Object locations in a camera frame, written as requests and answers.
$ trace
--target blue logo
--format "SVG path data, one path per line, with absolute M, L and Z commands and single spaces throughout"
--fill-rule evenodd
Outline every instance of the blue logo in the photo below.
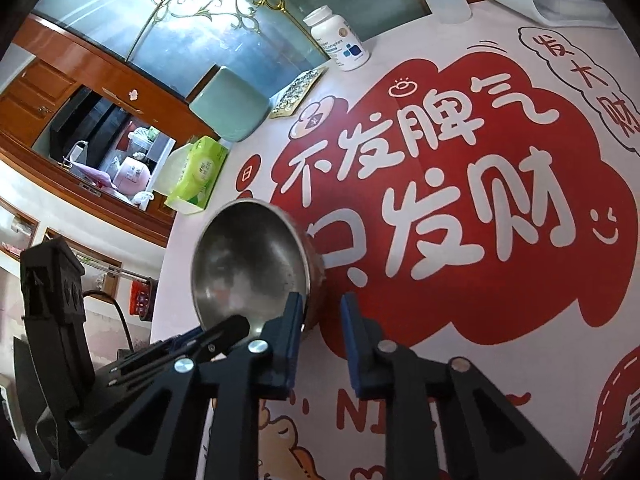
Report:
M 344 57 L 359 56 L 360 54 L 362 54 L 362 49 L 357 45 L 352 45 L 350 43 L 347 43 L 347 50 L 345 50 L 343 54 L 344 54 Z

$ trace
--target bottle cap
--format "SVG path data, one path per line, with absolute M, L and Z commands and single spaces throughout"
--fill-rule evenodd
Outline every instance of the bottle cap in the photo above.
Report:
M 331 16 L 334 12 L 328 6 L 322 6 L 319 9 L 314 10 L 310 13 L 303 21 L 309 26 L 313 27 L 318 23 L 322 22 L 322 20 L 326 20 L 329 16 Z

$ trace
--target door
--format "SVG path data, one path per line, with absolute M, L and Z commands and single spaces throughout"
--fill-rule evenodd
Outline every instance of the door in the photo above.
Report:
M 35 59 L 0 96 L 0 129 L 30 148 L 79 86 L 51 65 Z

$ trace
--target bowl rim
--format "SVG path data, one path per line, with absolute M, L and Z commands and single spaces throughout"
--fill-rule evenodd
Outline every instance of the bowl rim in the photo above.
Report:
M 294 220 L 289 216 L 289 214 L 286 211 L 283 211 L 282 209 L 280 209 L 277 206 L 274 206 L 273 204 L 269 203 L 269 202 L 265 202 L 264 200 L 260 200 L 257 198 L 237 198 L 235 200 L 231 200 L 230 202 L 227 202 L 225 205 L 223 205 L 222 207 L 220 207 L 220 209 L 218 209 L 218 211 L 216 211 L 215 215 L 213 215 L 211 217 L 211 220 L 209 220 L 209 222 L 207 222 L 207 225 L 204 227 L 204 229 L 202 230 L 202 232 L 200 233 L 200 236 L 198 236 L 198 241 L 196 242 L 196 245 L 194 246 L 193 249 L 193 255 L 191 257 L 191 269 L 190 269 L 190 285 L 191 285 L 191 301 L 193 302 L 193 308 L 196 311 L 196 316 L 198 316 L 198 321 L 200 322 L 200 327 L 203 330 L 208 330 L 208 328 L 206 328 L 204 326 L 204 322 L 202 320 L 202 316 L 200 315 L 200 309 L 198 308 L 197 302 L 196 302 L 196 297 L 194 294 L 194 272 L 193 272 L 193 267 L 195 266 L 195 255 L 196 255 L 196 249 L 199 247 L 200 242 L 202 241 L 202 239 L 204 238 L 205 233 L 207 232 L 207 230 L 209 229 L 210 225 L 213 223 L 213 221 L 218 218 L 218 216 L 220 216 L 220 213 L 222 213 L 223 211 L 225 211 L 226 209 L 231 208 L 232 206 L 235 206 L 239 203 L 253 203 L 255 205 L 260 205 L 263 206 L 265 208 L 267 208 L 269 211 L 271 211 L 272 213 L 274 213 L 279 219 L 280 221 L 287 227 L 289 233 L 291 234 L 291 236 L 293 237 L 293 239 L 296 242 L 296 245 L 298 246 L 298 251 L 300 252 L 300 256 L 302 258 L 302 264 L 303 267 L 305 269 L 305 307 L 304 310 L 306 311 L 307 308 L 307 301 L 309 298 L 309 294 L 311 292 L 311 270 L 309 267 L 309 256 L 306 252 L 306 248 L 305 248 L 305 244 L 304 241 L 302 240 L 300 233 L 298 232 L 298 229 L 295 227 L 295 223 Z

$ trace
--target pink rice cooker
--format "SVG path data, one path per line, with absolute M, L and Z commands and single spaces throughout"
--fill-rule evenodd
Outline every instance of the pink rice cooker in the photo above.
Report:
M 150 178 L 151 173 L 146 164 L 128 156 L 122 162 L 118 173 L 116 173 L 113 185 L 122 194 L 130 196 L 144 191 Z

